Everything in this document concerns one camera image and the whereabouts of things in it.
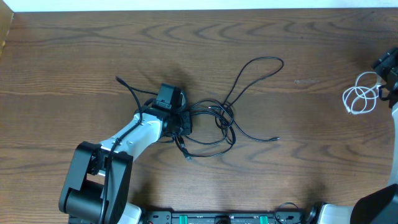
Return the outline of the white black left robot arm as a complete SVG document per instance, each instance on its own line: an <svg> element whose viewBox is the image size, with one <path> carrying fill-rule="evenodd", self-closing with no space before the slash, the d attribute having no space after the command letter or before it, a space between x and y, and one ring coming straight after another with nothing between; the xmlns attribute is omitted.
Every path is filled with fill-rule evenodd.
<svg viewBox="0 0 398 224"><path fill-rule="evenodd" d="M162 84L139 106L130 123L98 144L83 141L74 152L58 203L69 223L139 223L142 210L127 201L133 162L164 136L192 131L187 96Z"/></svg>

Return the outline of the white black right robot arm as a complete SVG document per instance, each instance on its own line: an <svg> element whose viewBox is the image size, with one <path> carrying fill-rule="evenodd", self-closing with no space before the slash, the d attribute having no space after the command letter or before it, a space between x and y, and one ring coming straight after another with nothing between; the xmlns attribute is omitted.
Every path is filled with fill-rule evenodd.
<svg viewBox="0 0 398 224"><path fill-rule="evenodd" d="M397 130L397 47L375 61L372 69L386 83L377 88L377 97L389 102ZM397 223L397 135L394 135L394 155L387 187L361 198L352 207L324 203L316 211L308 223Z"/></svg>

